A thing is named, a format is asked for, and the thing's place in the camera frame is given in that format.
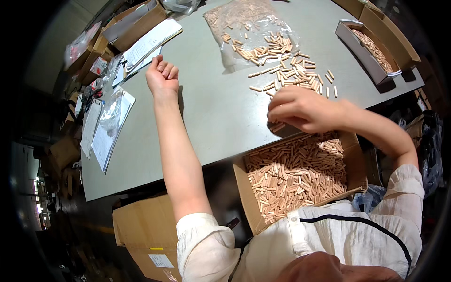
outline concrete floor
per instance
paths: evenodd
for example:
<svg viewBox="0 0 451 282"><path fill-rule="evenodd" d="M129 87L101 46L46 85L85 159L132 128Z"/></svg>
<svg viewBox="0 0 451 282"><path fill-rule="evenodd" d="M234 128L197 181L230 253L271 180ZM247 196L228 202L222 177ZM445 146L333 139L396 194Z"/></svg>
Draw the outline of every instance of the concrete floor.
<svg viewBox="0 0 451 282"><path fill-rule="evenodd" d="M235 246L240 247L252 233L241 205L232 164L223 161L203 170L207 195L218 223L225 225L236 217L240 220L233 229ZM68 214L78 240L90 244L96 255L121 269L128 281L154 281L143 276L125 247L116 245L111 207L119 198L151 196L163 189L164 183L157 182L129 194L107 196L90 202L86 202L81 189L71 200L60 199L61 208Z"/></svg>

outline hand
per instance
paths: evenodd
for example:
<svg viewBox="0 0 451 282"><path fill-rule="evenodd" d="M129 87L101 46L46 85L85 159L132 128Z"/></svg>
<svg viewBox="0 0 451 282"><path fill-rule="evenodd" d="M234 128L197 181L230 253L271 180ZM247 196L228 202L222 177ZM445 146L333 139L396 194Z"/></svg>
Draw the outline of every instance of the hand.
<svg viewBox="0 0 451 282"><path fill-rule="evenodd" d="M163 61L163 55L159 54L152 59L152 63L146 71L147 85L154 99L177 98L179 90L179 68Z"/></svg>
<svg viewBox="0 0 451 282"><path fill-rule="evenodd" d="M268 121L288 123L306 133L340 129L351 107L346 100L333 102L312 90L290 86L281 89L268 106Z"/></svg>

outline gray table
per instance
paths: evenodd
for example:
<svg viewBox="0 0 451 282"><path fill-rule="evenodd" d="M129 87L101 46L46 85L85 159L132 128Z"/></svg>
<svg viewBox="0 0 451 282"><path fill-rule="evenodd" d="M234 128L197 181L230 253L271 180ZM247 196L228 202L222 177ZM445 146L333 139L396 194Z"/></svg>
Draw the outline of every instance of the gray table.
<svg viewBox="0 0 451 282"><path fill-rule="evenodd" d="M271 133L267 126L269 96L249 89L250 85L258 87L267 83L268 77L247 78L248 74L263 68L251 67L233 73L225 71L220 49L202 16L228 1L207 1L205 6L180 20L183 33L165 44L162 51L164 59L180 69L183 119L202 165L281 138ZM298 31L299 48L317 63L316 72L333 71L339 99L346 98L367 108L424 85L414 69L416 80L406 82L398 76L394 79L396 88L380 93L353 54L335 35L339 19L355 18L334 2L274 1L272 5L282 19ZM82 154L87 201L162 178L153 99L144 75L145 71L141 71L123 85L136 98L136 103L118 137L106 175L102 173L93 153L90 160Z"/></svg>

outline person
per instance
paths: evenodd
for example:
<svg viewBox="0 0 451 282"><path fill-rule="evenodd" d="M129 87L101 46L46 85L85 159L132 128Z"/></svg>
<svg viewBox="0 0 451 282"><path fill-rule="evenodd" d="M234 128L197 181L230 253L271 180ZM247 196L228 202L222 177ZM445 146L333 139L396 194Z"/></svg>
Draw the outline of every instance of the person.
<svg viewBox="0 0 451 282"><path fill-rule="evenodd" d="M302 207L270 225L243 249L213 217L202 168L180 114L178 69L152 59L146 72L160 142L161 166L177 222L177 262L185 282L403 281L421 251L424 191L415 147L389 119L346 100L286 87L268 107L268 120L307 133L346 130L393 161L387 193L370 213L348 200Z"/></svg>

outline white shirt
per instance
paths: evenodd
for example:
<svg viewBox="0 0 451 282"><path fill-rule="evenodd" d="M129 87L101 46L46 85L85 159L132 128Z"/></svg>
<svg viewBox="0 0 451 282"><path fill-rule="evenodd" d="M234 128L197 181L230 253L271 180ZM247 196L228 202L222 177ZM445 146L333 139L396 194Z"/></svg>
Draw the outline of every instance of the white shirt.
<svg viewBox="0 0 451 282"><path fill-rule="evenodd" d="M317 251L337 256L342 264L391 268L405 278L405 253L380 230L362 222L300 219L332 214L375 222L405 244L412 259L410 273L421 251L423 197L420 172L413 165L402 165L391 175L384 199L370 214L355 210L348 200L294 210L250 241L232 281L273 281L292 260ZM179 220L177 236L178 267L184 282L227 282L240 254L230 228L219 226L212 215L194 213Z"/></svg>

